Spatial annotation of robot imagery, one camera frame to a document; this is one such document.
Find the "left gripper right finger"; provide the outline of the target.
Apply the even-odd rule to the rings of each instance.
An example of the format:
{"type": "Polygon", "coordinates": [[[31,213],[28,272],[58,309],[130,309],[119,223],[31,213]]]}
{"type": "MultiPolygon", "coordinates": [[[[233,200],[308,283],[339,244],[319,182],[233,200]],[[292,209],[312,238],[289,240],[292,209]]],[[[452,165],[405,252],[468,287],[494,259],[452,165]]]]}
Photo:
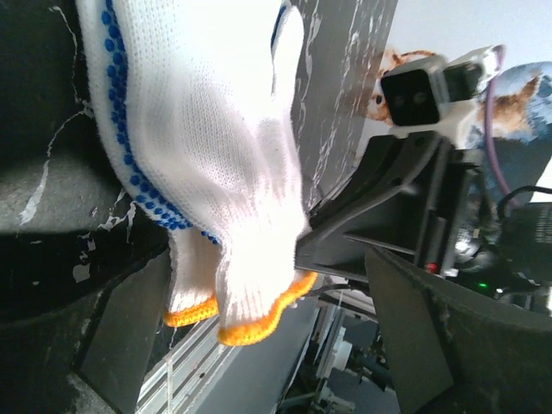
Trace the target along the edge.
{"type": "Polygon", "coordinates": [[[403,413],[549,413],[551,319],[380,248],[368,283],[403,413]]]}

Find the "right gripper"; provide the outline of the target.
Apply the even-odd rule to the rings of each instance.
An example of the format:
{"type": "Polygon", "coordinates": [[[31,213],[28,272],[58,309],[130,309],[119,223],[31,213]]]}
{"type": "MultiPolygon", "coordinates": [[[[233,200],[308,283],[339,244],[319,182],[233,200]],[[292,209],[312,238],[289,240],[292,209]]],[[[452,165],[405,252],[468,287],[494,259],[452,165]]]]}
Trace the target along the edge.
{"type": "Polygon", "coordinates": [[[457,149],[436,131],[371,138],[342,190],[311,212],[296,266],[367,281],[365,253],[381,248],[430,273],[450,274],[483,161],[483,151],[457,149]]]}

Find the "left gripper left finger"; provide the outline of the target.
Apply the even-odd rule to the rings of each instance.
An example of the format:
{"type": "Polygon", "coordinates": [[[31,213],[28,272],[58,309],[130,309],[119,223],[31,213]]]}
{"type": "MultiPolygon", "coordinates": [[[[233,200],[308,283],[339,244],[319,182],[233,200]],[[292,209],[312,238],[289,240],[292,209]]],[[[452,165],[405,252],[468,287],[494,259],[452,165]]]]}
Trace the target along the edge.
{"type": "Polygon", "coordinates": [[[132,413],[168,287],[163,252],[103,289],[1,326],[3,413],[132,413]]]}

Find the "blue dotted glove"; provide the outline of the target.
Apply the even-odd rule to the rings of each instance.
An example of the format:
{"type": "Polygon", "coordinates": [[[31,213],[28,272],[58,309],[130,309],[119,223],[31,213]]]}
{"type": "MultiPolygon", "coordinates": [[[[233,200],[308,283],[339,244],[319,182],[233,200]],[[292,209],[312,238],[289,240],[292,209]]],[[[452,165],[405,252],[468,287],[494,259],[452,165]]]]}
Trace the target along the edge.
{"type": "Polygon", "coordinates": [[[80,1],[100,141],[167,230],[165,323],[218,317],[218,339],[270,336],[307,293],[309,228],[292,130],[304,24],[287,1],[80,1]]]}

